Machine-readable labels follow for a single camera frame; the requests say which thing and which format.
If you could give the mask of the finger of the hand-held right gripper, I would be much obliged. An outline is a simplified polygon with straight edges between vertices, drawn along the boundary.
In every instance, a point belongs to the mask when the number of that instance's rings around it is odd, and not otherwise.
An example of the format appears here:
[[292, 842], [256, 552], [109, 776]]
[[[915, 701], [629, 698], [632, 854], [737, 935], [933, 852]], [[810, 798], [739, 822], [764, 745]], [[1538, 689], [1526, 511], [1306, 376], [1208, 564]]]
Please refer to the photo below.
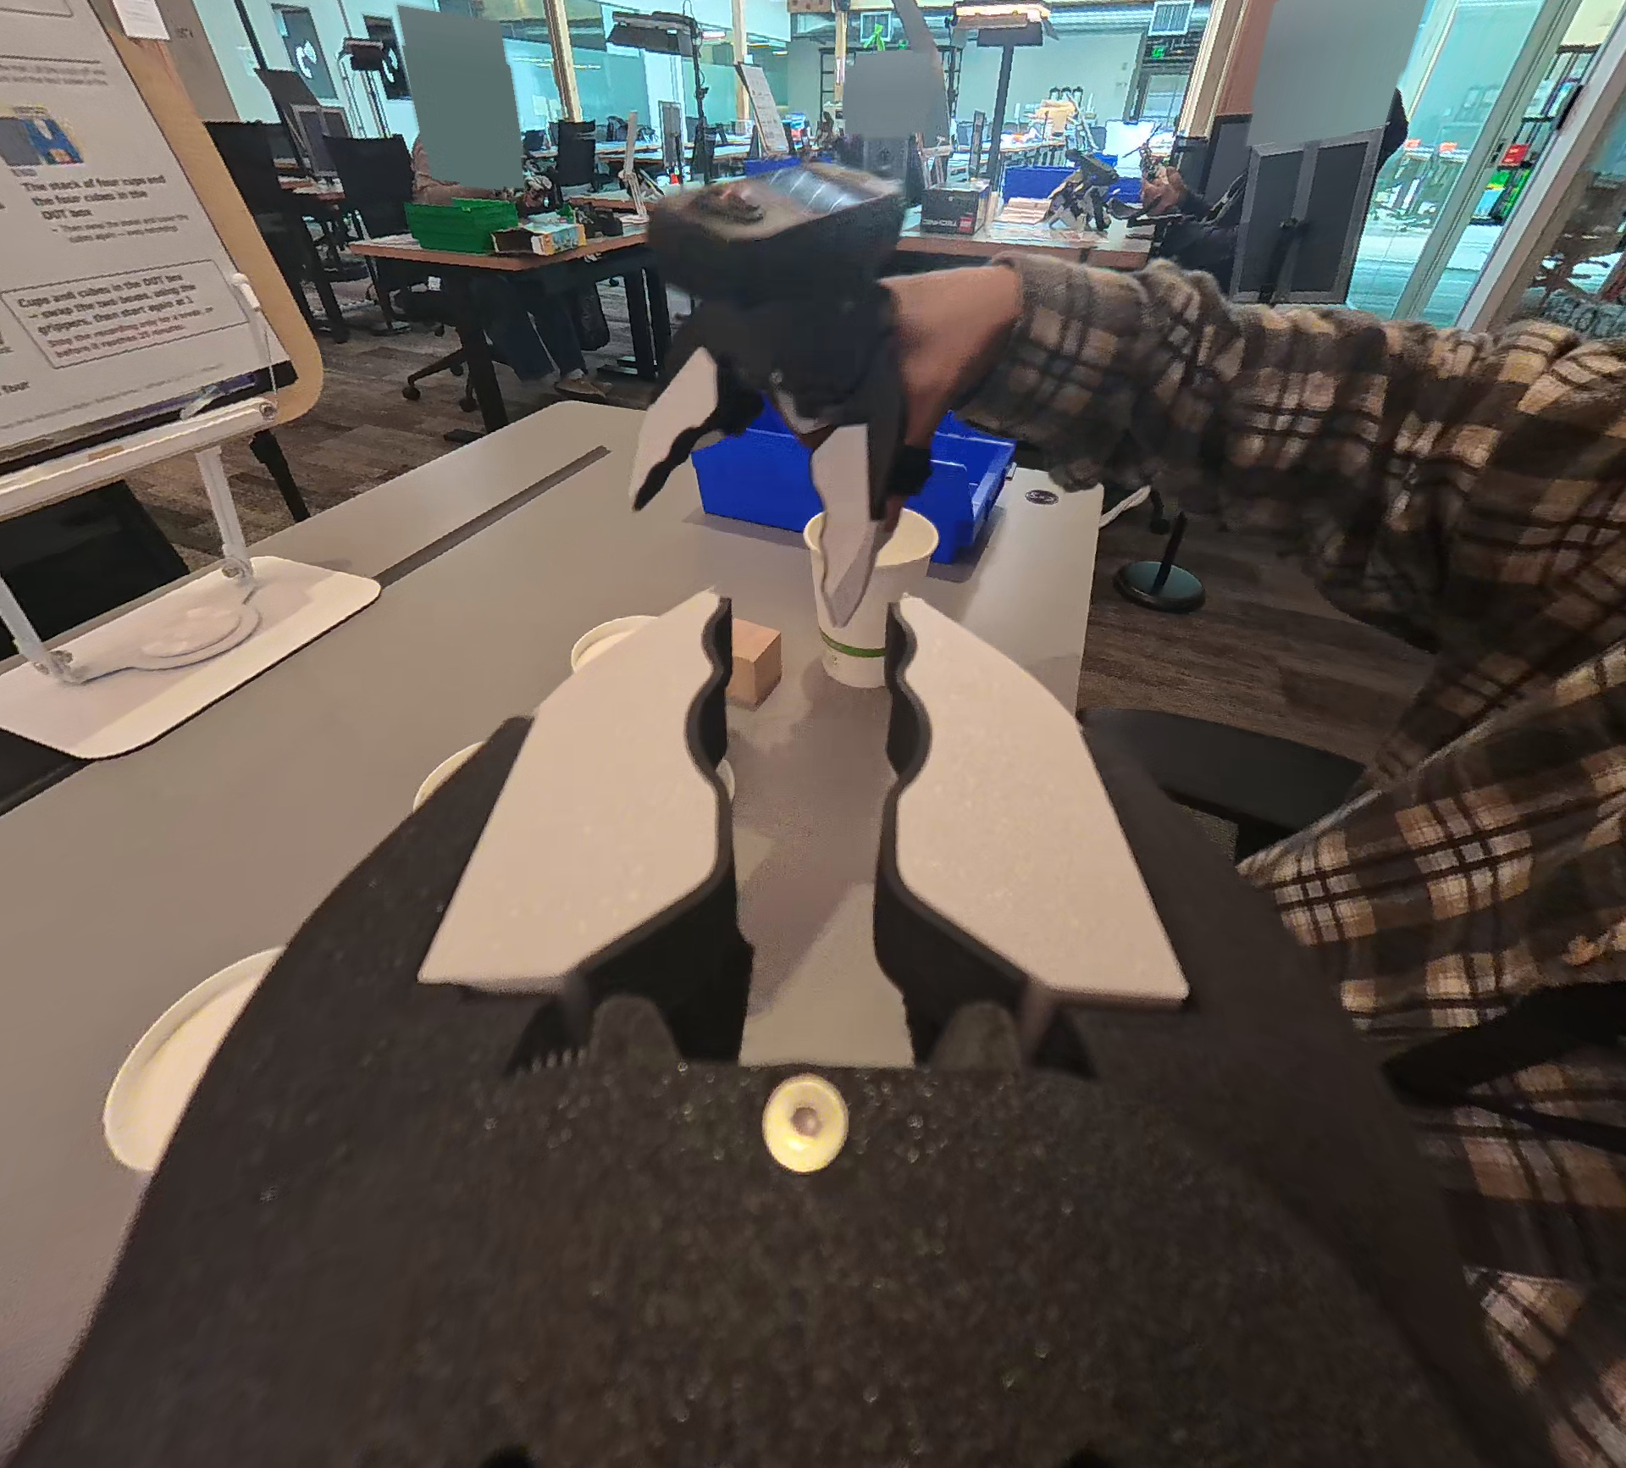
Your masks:
[[840, 425], [810, 454], [810, 474], [823, 505], [820, 598], [832, 627], [859, 610], [888, 535], [886, 513], [874, 511], [871, 428]]
[[718, 364], [710, 349], [695, 349], [646, 410], [630, 471], [635, 511], [654, 500], [695, 445], [720, 425], [723, 384]]

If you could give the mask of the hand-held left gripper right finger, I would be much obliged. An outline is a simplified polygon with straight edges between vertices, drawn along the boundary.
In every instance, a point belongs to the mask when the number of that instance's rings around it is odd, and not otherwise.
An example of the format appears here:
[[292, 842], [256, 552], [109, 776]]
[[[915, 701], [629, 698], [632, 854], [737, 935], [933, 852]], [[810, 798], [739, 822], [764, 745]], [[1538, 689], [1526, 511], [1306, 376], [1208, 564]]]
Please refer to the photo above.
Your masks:
[[1076, 715], [920, 596], [888, 611], [872, 945], [908, 1010], [1177, 1010], [1164, 920]]

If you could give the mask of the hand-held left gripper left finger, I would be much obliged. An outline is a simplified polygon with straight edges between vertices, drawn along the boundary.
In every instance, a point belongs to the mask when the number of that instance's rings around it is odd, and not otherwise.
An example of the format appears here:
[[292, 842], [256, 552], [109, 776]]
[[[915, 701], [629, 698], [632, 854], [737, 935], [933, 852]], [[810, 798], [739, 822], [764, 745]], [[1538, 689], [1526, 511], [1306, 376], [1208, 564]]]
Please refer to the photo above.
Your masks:
[[420, 983], [557, 994], [730, 888], [730, 608], [701, 589], [537, 706]]

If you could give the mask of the blue plastic bin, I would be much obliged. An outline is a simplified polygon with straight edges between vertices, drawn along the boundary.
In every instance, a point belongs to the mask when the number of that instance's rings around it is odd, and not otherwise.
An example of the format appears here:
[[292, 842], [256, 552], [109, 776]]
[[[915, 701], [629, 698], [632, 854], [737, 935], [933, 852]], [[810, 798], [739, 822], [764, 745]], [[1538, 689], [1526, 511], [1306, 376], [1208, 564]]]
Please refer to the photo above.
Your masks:
[[[1015, 464], [1015, 442], [949, 415], [930, 454], [930, 474], [905, 505], [935, 525], [932, 559], [955, 562], [981, 545]], [[691, 454], [708, 515], [783, 530], [803, 530], [823, 510], [810, 459], [810, 449], [771, 403], [742, 433], [701, 444]]]

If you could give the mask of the white paper cup green band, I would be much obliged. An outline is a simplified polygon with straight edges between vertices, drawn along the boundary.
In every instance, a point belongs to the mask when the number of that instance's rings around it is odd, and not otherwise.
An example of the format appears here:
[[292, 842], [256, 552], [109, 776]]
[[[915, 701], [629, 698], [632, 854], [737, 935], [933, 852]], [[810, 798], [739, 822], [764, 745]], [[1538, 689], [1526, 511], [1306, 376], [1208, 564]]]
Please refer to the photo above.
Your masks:
[[156, 1017], [117, 1069], [102, 1108], [104, 1142], [127, 1171], [153, 1174], [202, 1076], [283, 949], [217, 969]]
[[585, 666], [591, 664], [596, 657], [607, 652], [610, 647], [623, 642], [625, 639], [635, 635], [642, 628], [652, 625], [659, 616], [651, 613], [634, 613], [615, 616], [600, 622], [598, 625], [585, 630], [579, 639], [571, 647], [569, 664], [571, 672], [579, 672]]
[[446, 784], [464, 764], [474, 759], [485, 749], [485, 740], [476, 740], [473, 744], [463, 745], [454, 750], [451, 755], [442, 759], [429, 774], [420, 781], [412, 800], [412, 810], [417, 811], [429, 801], [437, 789]]
[[839, 683], [856, 688], [884, 686], [884, 655], [888, 615], [906, 594], [925, 588], [928, 562], [939, 547], [939, 530], [923, 513], [905, 506], [874, 557], [874, 567], [864, 588], [864, 598], [849, 622], [832, 620], [822, 584], [825, 515], [815, 515], [803, 527], [815, 588], [815, 613], [823, 669]]

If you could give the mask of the wooden cube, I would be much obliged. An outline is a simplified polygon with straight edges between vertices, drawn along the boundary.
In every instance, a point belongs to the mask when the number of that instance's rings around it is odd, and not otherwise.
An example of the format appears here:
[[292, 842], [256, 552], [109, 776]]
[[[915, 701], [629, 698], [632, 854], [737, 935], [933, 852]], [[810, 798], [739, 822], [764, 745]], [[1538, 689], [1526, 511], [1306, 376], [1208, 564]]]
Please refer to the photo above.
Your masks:
[[735, 616], [730, 625], [727, 698], [756, 708], [783, 679], [783, 635], [778, 628]]

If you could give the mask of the person's right forearm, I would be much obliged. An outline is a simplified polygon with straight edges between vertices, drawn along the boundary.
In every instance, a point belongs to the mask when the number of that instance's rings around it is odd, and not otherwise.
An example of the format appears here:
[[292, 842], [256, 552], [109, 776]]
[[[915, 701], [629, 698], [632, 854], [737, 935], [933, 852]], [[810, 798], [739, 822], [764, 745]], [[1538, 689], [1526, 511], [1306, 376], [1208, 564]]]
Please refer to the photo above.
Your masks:
[[1272, 544], [1431, 659], [1352, 800], [1240, 866], [1352, 1017], [1623, 981], [1623, 345], [1001, 262], [1023, 311], [957, 410], [1064, 484], [1155, 484]]

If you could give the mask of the person's right hand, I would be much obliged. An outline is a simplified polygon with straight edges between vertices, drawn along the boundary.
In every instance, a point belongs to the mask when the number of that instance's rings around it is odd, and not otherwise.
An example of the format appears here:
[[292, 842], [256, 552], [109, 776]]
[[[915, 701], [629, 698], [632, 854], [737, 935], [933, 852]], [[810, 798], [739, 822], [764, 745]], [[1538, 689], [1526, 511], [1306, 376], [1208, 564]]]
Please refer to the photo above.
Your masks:
[[928, 447], [942, 418], [1001, 357], [1023, 311], [1011, 264], [888, 277], [905, 444]]

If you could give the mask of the black office chair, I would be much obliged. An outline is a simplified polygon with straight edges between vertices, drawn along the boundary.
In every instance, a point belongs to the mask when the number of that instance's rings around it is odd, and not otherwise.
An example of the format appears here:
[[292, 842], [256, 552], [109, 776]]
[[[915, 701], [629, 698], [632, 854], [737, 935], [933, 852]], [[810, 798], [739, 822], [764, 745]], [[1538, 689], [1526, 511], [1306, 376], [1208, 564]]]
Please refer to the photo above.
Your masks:
[[1125, 750], [1177, 805], [1233, 827], [1233, 857], [1315, 825], [1359, 791], [1365, 767], [1265, 732], [1167, 711], [1096, 706], [1086, 727]]

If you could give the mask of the tripod light stand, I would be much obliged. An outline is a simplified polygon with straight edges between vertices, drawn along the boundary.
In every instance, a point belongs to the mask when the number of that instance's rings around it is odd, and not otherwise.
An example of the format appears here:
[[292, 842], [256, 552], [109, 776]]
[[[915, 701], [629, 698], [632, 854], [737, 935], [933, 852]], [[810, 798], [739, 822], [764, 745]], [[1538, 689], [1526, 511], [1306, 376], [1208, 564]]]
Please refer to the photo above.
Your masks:
[[644, 54], [671, 55], [690, 64], [693, 74], [693, 99], [696, 103], [695, 130], [688, 138], [688, 171], [693, 179], [708, 183], [715, 177], [715, 142], [710, 133], [706, 108], [706, 81], [701, 64], [701, 28], [691, 11], [613, 11], [607, 42], [613, 47], [635, 49]]

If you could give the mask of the green plastic crate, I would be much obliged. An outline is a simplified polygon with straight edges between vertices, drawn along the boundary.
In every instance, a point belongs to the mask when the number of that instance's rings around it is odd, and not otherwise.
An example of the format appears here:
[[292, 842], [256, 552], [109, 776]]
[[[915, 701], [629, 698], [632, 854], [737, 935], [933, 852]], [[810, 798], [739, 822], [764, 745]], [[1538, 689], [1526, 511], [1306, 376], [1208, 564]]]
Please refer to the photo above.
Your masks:
[[486, 255], [496, 237], [520, 227], [517, 205], [508, 198], [457, 196], [446, 203], [408, 199], [403, 216], [410, 237], [432, 252]]

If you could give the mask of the white instruction sheet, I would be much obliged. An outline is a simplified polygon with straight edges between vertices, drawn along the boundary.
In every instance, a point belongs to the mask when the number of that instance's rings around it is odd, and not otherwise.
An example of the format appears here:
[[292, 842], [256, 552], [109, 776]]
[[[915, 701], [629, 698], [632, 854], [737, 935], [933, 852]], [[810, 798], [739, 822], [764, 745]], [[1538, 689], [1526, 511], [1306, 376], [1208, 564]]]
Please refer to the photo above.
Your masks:
[[93, 0], [2, 0], [5, 457], [290, 359]]

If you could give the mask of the person in plaid shirt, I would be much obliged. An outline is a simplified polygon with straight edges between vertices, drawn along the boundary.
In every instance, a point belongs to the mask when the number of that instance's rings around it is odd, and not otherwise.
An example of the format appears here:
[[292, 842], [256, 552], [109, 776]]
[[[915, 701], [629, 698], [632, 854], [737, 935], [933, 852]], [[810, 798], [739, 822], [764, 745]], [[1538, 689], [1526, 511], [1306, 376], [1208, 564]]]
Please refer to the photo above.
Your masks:
[[1624, 1459], [1623, 1000], [1621, 981], [1541, 989], [1384, 1061], [1558, 1464]]

